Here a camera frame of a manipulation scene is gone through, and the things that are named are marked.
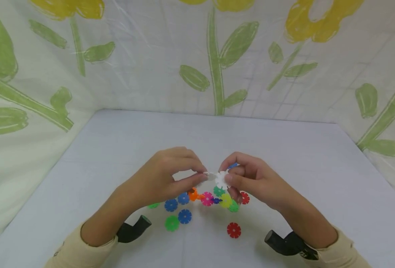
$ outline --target child's hand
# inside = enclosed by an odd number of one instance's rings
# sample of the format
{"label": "child's hand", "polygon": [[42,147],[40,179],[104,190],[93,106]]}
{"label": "child's hand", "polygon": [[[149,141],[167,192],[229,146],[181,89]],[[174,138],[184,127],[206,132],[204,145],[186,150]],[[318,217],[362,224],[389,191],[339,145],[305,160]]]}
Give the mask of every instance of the child's hand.
{"label": "child's hand", "polygon": [[235,162],[239,166],[230,169],[225,180],[232,186],[228,192],[238,204],[242,203],[239,190],[250,193],[278,211],[301,197],[265,161],[245,153],[232,153],[223,161],[219,170],[226,170]]}
{"label": "child's hand", "polygon": [[[172,175],[179,171],[197,172],[188,178],[175,181]],[[203,172],[206,168],[192,150],[186,147],[174,147],[161,150],[144,164],[119,189],[133,196],[136,209],[177,197],[208,177]]]}

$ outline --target finger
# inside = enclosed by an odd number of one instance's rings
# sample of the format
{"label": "finger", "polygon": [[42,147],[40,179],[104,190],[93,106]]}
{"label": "finger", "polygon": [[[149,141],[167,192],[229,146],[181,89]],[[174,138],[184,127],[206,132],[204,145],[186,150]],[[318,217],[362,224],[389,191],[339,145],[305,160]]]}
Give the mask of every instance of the finger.
{"label": "finger", "polygon": [[229,187],[227,191],[229,192],[231,198],[235,200],[236,203],[238,203],[238,205],[242,203],[242,194],[239,192],[238,189],[236,189],[235,187]]}
{"label": "finger", "polygon": [[235,187],[238,190],[249,192],[252,195],[254,195],[258,190],[257,181],[242,177],[240,175],[228,173],[225,176],[225,180],[230,186]]}
{"label": "finger", "polygon": [[245,175],[245,167],[244,166],[235,166],[234,168],[229,169],[229,173],[240,175],[240,176],[244,177],[244,175]]}
{"label": "finger", "polygon": [[170,158],[166,166],[171,175],[189,169],[199,173],[207,171],[200,161],[192,158]]}
{"label": "finger", "polygon": [[208,180],[208,177],[204,174],[194,174],[191,175],[190,177],[184,178],[179,181],[175,181],[172,183],[172,186],[170,188],[171,195],[172,196],[177,196],[182,194],[183,192],[187,192],[188,190],[192,189],[193,187],[196,187],[198,184]]}
{"label": "finger", "polygon": [[168,156],[193,158],[193,159],[200,161],[200,159],[195,154],[195,152],[193,152],[190,149],[187,149],[186,147],[173,147],[173,148],[167,149],[166,152],[167,152]]}
{"label": "finger", "polygon": [[240,165],[246,166],[247,164],[255,163],[258,158],[247,155],[245,153],[234,152],[229,155],[221,164],[218,171],[226,170],[229,166],[233,165],[234,163],[238,163]]}

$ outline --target sleeve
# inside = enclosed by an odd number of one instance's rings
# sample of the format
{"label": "sleeve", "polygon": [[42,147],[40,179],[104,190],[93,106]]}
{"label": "sleeve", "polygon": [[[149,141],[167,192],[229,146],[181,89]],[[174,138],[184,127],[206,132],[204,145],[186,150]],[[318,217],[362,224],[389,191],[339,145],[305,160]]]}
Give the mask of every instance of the sleeve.
{"label": "sleeve", "polygon": [[45,264],[44,268],[99,268],[116,247],[118,237],[103,246],[93,247],[81,239],[80,224]]}
{"label": "sleeve", "polygon": [[305,263],[311,268],[371,268],[354,248],[354,242],[338,228],[335,229],[338,240],[327,248],[314,249],[318,253],[318,260],[304,259]]}

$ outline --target red snowflake piece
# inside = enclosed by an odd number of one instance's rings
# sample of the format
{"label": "red snowflake piece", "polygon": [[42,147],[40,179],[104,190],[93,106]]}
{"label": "red snowflake piece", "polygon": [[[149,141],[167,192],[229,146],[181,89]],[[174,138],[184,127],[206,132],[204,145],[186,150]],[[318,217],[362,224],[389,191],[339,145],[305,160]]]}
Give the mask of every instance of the red snowflake piece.
{"label": "red snowflake piece", "polygon": [[229,223],[229,225],[227,225],[227,234],[229,234],[232,239],[237,239],[241,235],[241,226],[237,223]]}
{"label": "red snowflake piece", "polygon": [[250,202],[250,197],[246,192],[241,192],[242,195],[242,204],[246,205]]}

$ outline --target green snowflake piece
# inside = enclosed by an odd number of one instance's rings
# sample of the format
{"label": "green snowflake piece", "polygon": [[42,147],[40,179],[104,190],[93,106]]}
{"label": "green snowflake piece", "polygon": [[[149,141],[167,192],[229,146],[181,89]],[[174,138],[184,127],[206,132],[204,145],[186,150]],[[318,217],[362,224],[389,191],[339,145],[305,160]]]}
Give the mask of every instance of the green snowflake piece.
{"label": "green snowflake piece", "polygon": [[160,203],[155,203],[153,205],[149,205],[149,208],[157,208],[159,206]]}
{"label": "green snowflake piece", "polygon": [[170,232],[174,232],[176,231],[180,226],[180,221],[178,220],[177,216],[169,216],[166,218],[165,221],[165,228],[170,231]]}
{"label": "green snowflake piece", "polygon": [[214,194],[218,197],[221,197],[226,191],[223,189],[218,188],[217,186],[214,187]]}
{"label": "green snowflake piece", "polygon": [[230,212],[238,212],[239,210],[239,205],[236,203],[235,200],[232,200],[232,205],[229,206]]}

